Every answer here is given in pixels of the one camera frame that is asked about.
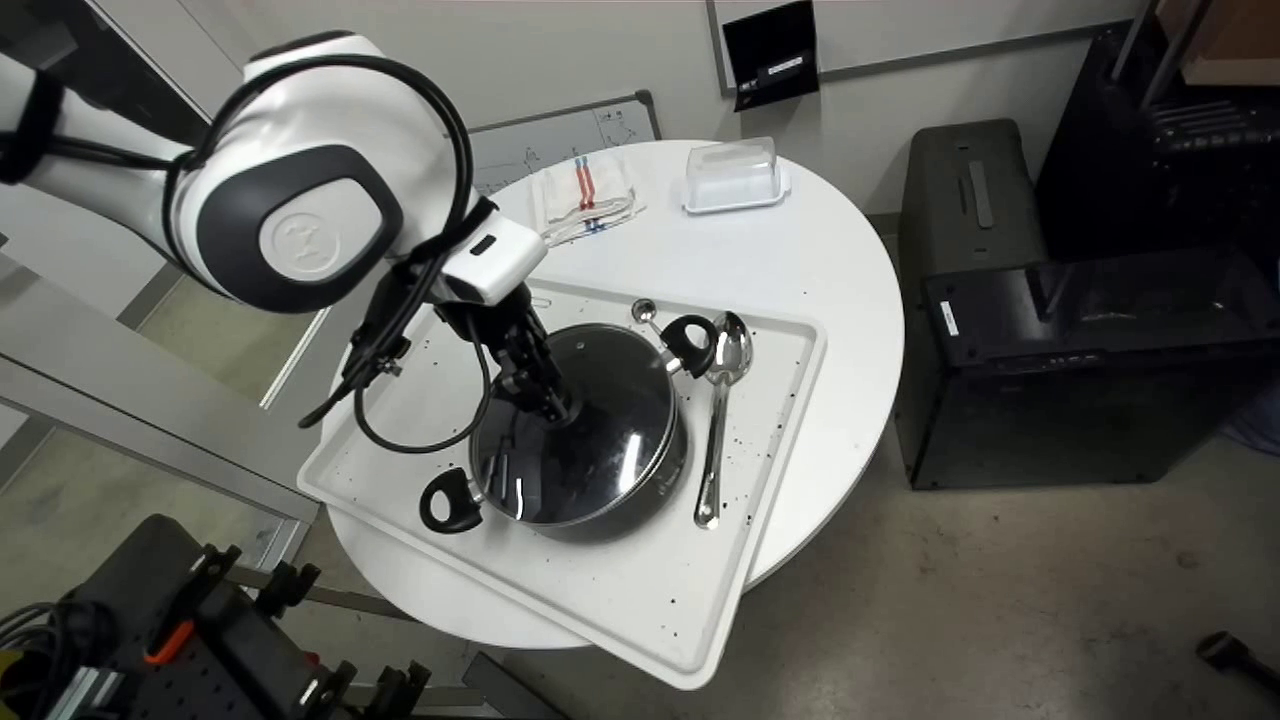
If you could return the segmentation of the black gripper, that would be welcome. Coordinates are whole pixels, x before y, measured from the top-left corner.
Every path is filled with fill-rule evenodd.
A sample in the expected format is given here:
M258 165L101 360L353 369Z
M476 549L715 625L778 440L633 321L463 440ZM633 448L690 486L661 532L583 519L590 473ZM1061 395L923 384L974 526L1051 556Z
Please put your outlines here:
M493 306L440 302L436 315L495 360L495 395L553 424L577 415L577 390L562 384L548 333L532 306L532 291L516 286Z

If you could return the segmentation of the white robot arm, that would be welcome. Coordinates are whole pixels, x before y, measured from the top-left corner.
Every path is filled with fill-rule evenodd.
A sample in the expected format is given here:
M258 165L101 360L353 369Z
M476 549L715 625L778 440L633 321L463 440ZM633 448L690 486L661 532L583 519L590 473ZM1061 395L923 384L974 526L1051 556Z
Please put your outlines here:
M334 388L365 390L440 310L501 363L495 390L548 419L571 409L532 315L543 239L476 187L473 136L436 81L358 30L247 59L180 145L0 59L0 181L134 231L215 296L315 310L369 291Z

